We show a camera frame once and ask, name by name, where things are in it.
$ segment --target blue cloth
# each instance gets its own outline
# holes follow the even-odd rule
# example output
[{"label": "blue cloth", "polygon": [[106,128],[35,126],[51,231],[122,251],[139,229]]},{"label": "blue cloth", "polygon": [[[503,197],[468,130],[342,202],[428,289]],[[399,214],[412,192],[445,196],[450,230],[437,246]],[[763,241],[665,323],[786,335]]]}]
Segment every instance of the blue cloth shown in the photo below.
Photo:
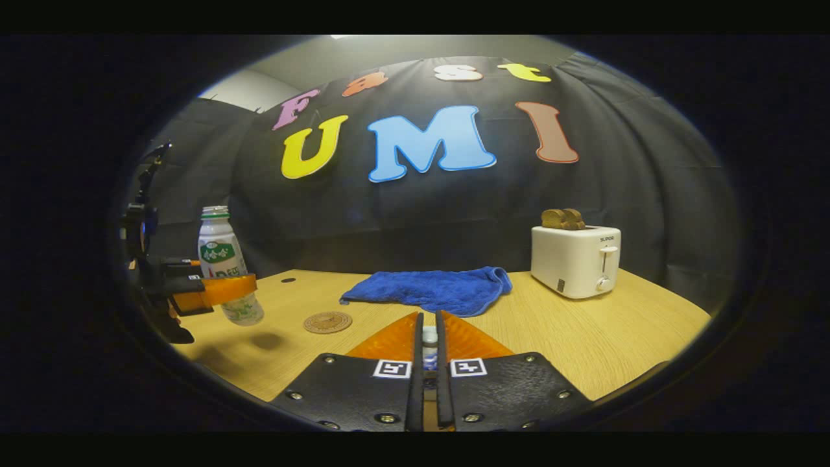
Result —
[{"label": "blue cloth", "polygon": [[458,317],[486,311],[500,295],[513,290],[503,268],[486,267],[453,273],[422,271],[374,273],[343,294],[341,302],[399,302],[419,305],[428,312],[441,310]]}]

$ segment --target wooden table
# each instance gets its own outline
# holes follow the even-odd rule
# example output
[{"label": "wooden table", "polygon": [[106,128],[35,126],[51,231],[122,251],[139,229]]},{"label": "wooden table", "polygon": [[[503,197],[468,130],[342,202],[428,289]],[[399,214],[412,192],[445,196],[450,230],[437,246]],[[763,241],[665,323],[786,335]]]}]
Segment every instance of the wooden table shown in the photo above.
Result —
[{"label": "wooden table", "polygon": [[[270,401],[323,352],[345,354],[389,323],[420,307],[339,298],[368,274],[291,270],[257,281],[265,319],[252,327],[215,312],[182,317],[194,344],[175,347],[252,395]],[[283,283],[282,279],[295,278]],[[537,351],[589,399],[597,400],[683,350],[709,321],[686,299],[634,274],[618,271],[610,293],[572,300],[530,273],[510,273],[514,284],[478,317],[466,320],[515,353]],[[346,312],[347,329],[313,334],[303,321],[318,312]],[[424,312],[424,325],[435,315]]]}]

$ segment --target white toaster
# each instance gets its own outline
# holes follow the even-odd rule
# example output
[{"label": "white toaster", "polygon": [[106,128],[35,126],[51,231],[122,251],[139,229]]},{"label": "white toaster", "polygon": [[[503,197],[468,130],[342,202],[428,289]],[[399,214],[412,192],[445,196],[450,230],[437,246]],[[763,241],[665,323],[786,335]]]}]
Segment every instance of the white toaster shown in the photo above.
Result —
[{"label": "white toaster", "polygon": [[582,230],[531,229],[530,273],[568,298],[610,292],[620,264],[619,229],[588,225]]}]

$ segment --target small bottle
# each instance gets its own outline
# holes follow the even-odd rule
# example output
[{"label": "small bottle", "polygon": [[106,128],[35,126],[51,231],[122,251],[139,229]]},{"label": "small bottle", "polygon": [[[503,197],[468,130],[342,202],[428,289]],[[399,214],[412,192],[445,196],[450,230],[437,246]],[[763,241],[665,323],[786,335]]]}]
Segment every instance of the small bottle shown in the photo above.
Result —
[{"label": "small bottle", "polygon": [[[202,228],[199,229],[198,257],[205,278],[226,278],[248,274],[242,248],[228,221],[227,206],[202,208]],[[253,293],[222,304],[227,319],[239,326],[253,326],[262,321],[265,313]]]}]

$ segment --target ceiling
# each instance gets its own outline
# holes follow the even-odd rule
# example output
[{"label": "ceiling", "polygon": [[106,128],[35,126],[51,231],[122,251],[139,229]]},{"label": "ceiling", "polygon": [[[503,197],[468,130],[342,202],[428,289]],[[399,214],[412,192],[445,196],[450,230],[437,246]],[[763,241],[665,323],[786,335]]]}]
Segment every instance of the ceiling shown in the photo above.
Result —
[{"label": "ceiling", "polygon": [[551,66],[575,51],[541,36],[319,36],[278,52],[248,69],[299,90],[401,61],[433,57],[503,57]]}]

